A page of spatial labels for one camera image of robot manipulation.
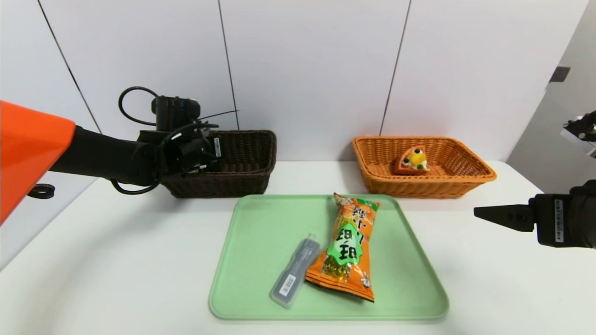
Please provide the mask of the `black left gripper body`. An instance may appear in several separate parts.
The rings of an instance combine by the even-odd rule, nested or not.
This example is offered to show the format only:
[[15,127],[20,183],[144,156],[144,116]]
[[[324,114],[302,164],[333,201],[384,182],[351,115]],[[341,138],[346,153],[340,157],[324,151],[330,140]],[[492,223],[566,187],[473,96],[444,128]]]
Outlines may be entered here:
[[220,159],[222,157],[221,138],[219,136],[207,136],[206,142],[206,154],[213,160]]

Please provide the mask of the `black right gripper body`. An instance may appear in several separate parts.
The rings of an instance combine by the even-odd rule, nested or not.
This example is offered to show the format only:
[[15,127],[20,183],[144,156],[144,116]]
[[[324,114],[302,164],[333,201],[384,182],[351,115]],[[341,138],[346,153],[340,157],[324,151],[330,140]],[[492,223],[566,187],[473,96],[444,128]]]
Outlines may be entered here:
[[530,200],[539,244],[554,248],[595,248],[596,181],[568,194],[538,194]]

